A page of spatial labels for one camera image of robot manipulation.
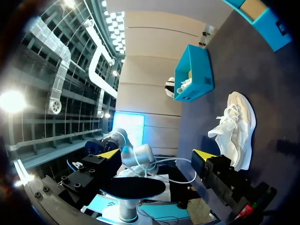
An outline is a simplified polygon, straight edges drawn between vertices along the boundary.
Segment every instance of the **black bolt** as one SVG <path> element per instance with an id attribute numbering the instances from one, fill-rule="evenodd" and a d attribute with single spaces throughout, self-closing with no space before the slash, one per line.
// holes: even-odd
<path id="1" fill-rule="evenodd" d="M 34 196 L 36 198 L 40 198 L 40 197 L 42 197 L 42 194 L 39 191 L 37 191 L 36 193 L 34 193 Z"/>
<path id="2" fill-rule="evenodd" d="M 50 190 L 50 188 L 49 188 L 48 186 L 44 186 L 44 187 L 43 187 L 43 191 L 44 191 L 44 192 L 48 192 L 49 190 Z"/>
<path id="3" fill-rule="evenodd" d="M 80 165 L 80 166 L 78 167 L 78 169 L 79 169 L 79 171 L 80 171 L 80 172 L 83 172 L 83 171 L 85 171 L 85 168 L 84 168 L 84 166 L 83 166 L 83 165 Z"/>
<path id="4" fill-rule="evenodd" d="M 95 172 L 96 172 L 95 169 L 89 169 L 89 173 L 90 173 L 90 174 L 94 174 Z"/>
<path id="5" fill-rule="evenodd" d="M 79 188 L 81 188 L 82 186 L 81 186 L 81 183 L 75 183 L 75 184 L 74 184 L 74 187 L 75 187 L 76 189 L 79 189 Z"/>
<path id="6" fill-rule="evenodd" d="M 66 183 L 66 184 L 68 184 L 70 182 L 67 176 L 62 176 L 61 180 L 62 180 L 62 182 Z"/>

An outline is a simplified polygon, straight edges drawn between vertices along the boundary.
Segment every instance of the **blue glowing screen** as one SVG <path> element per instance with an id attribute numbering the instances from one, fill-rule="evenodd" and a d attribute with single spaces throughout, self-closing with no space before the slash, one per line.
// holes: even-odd
<path id="1" fill-rule="evenodd" d="M 126 130 L 132 145 L 139 146 L 143 143 L 144 124 L 144 115 L 116 112 L 113 117 L 112 129 L 122 128 Z"/>

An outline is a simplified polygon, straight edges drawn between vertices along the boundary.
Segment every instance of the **table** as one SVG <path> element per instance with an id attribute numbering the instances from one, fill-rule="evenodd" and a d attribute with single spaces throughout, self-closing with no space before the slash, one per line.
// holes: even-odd
<path id="1" fill-rule="evenodd" d="M 190 102 L 182 102 L 178 157 L 191 158 L 192 149 L 219 154 L 214 139 L 207 132 L 218 125 L 227 98 L 232 91 L 245 95 L 256 115 L 252 137 L 252 158 L 248 171 L 252 180 L 275 187 L 278 193 L 268 210 L 282 210 L 279 224 L 296 209 L 300 198 L 300 58 L 293 43 L 273 52 L 260 34 L 233 11 L 209 43 L 213 72 L 213 91 Z M 185 161 L 177 166 L 188 180 L 193 169 Z M 198 177 L 193 183 L 199 195 L 221 220 L 225 207 L 212 190 L 206 190 Z"/>

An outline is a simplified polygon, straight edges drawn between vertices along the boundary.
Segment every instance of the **black cable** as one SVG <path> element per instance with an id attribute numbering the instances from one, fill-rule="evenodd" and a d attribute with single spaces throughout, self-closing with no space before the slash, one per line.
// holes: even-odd
<path id="1" fill-rule="evenodd" d="M 163 223 L 166 223 L 168 225 L 170 225 L 169 223 L 167 223 L 166 221 L 160 221 L 160 220 L 156 220 L 156 222 L 163 222 Z"/>
<path id="2" fill-rule="evenodd" d="M 170 218 L 170 217 L 157 217 L 157 218 L 154 218 L 154 219 L 161 219 L 161 218 Z M 177 217 L 171 217 L 171 218 L 176 218 L 177 219 L 177 223 L 175 223 L 175 224 L 179 223 L 179 219 Z"/>

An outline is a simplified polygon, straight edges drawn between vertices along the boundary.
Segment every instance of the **white ventilation duct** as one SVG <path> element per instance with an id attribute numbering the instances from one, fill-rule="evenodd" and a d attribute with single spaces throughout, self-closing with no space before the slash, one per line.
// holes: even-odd
<path id="1" fill-rule="evenodd" d="M 30 32 L 51 51 L 55 52 L 60 58 L 61 63 L 57 70 L 53 86 L 51 89 L 48 113 L 59 114 L 61 111 L 61 90 L 65 81 L 66 73 L 71 62 L 71 53 L 61 40 L 47 27 L 43 20 L 39 17 L 32 25 Z"/>
<path id="2" fill-rule="evenodd" d="M 113 89 L 112 86 L 110 86 L 105 80 L 103 80 L 96 73 L 96 67 L 99 62 L 101 54 L 103 54 L 104 58 L 106 59 L 106 61 L 109 63 L 110 66 L 114 65 L 114 59 L 110 57 L 107 49 L 105 48 L 104 45 L 102 45 L 102 41 L 94 29 L 94 25 L 95 22 L 93 20 L 88 19 L 84 22 L 84 27 L 86 28 L 86 31 L 88 32 L 89 36 L 94 41 L 94 43 L 97 45 L 97 49 L 95 50 L 95 53 L 93 55 L 93 58 L 91 59 L 90 66 L 89 66 L 89 78 L 90 81 L 92 81 L 95 85 L 101 88 L 101 90 L 104 90 L 112 97 L 117 98 L 117 94 L 118 94 L 117 91 Z"/>

